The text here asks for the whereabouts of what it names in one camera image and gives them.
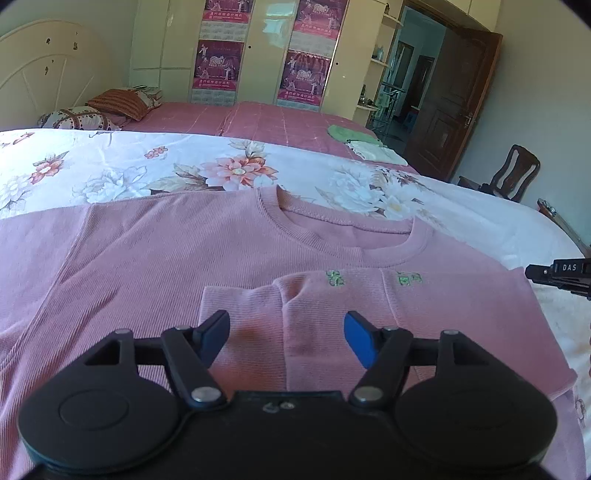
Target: metal screw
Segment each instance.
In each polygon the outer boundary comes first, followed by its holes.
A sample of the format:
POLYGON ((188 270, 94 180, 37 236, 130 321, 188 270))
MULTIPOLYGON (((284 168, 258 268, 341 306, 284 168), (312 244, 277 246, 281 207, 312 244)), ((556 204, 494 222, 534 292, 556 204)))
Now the metal screw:
POLYGON ((222 392, 213 387, 199 387, 191 392, 191 398, 200 403, 215 402, 221 396, 222 392))
POLYGON ((380 400, 384 392, 378 387, 359 387, 353 395, 361 403, 368 403, 380 400))
POLYGON ((266 403, 262 410, 266 413, 277 413, 279 411, 279 407, 274 403, 266 403))

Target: pink poster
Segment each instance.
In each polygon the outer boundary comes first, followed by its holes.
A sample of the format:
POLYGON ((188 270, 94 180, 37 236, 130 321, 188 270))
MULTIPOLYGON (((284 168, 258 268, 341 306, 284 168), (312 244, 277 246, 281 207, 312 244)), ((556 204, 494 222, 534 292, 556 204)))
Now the pink poster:
POLYGON ((243 46, 242 42, 199 40, 193 88, 235 92, 243 46))
POLYGON ((207 0, 203 19, 214 22, 248 23, 254 0, 207 0))
POLYGON ((300 0, 294 32, 336 40, 348 0, 300 0))
POLYGON ((288 50, 277 98, 320 106, 330 60, 288 50))

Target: white bedsheet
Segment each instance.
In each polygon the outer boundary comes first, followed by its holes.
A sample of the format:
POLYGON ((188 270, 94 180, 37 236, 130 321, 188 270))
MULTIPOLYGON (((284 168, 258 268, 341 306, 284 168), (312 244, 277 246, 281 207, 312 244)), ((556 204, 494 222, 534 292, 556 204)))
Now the white bedsheet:
MULTIPOLYGON (((507 268, 580 257, 538 212, 426 177, 310 151, 223 137, 31 129, 0 133, 0 218, 165 191, 279 184, 303 200, 384 219, 417 215, 507 268)), ((591 303, 534 286, 570 366, 591 458, 591 303)), ((587 461, 587 470, 591 471, 587 461)))

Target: folded white cloth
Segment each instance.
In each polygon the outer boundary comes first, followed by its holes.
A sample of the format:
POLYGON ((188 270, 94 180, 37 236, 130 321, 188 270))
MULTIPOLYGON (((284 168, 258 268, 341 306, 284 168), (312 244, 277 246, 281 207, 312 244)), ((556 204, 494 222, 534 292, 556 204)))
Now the folded white cloth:
POLYGON ((391 163, 393 165, 408 165, 406 160, 389 148, 357 141, 348 142, 347 145, 364 160, 391 163))

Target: pink mattress cover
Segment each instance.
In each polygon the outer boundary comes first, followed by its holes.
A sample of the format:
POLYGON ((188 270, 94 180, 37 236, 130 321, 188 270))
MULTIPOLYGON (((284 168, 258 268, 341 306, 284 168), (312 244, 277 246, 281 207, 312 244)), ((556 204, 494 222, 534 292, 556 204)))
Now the pink mattress cover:
MULTIPOLYGON (((258 102, 241 102, 233 107, 166 102, 143 120, 131 121, 123 130, 244 138, 363 161, 347 145, 328 134, 331 125, 364 132, 375 138, 371 130, 340 116, 258 102)), ((376 164, 416 173, 412 167, 376 164)))

